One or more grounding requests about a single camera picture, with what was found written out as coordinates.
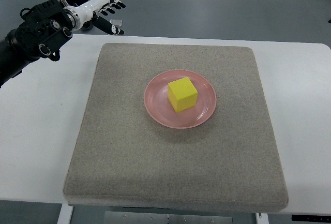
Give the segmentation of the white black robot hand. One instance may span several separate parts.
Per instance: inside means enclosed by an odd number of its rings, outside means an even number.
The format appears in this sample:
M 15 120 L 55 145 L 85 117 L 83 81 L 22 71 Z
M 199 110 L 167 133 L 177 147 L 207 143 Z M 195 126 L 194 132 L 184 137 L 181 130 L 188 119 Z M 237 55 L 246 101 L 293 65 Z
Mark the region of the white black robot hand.
M 107 16 L 107 12 L 115 13 L 114 8 L 119 10 L 126 5 L 120 0 L 90 0 L 80 6 L 66 6 L 64 11 L 68 14 L 72 22 L 72 30 L 77 31 L 89 21 L 94 27 L 109 35 L 123 35 L 124 31 L 116 27 L 110 21 L 99 14 Z

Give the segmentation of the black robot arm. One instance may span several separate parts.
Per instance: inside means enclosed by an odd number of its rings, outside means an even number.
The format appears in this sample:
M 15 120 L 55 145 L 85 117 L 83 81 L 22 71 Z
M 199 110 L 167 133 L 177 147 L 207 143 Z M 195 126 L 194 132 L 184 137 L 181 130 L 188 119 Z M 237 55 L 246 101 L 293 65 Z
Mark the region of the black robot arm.
M 1 85 L 40 58 L 59 61 L 60 48 L 72 38 L 74 28 L 73 17 L 64 10 L 66 3 L 49 0 L 21 10 L 24 22 L 1 40 Z

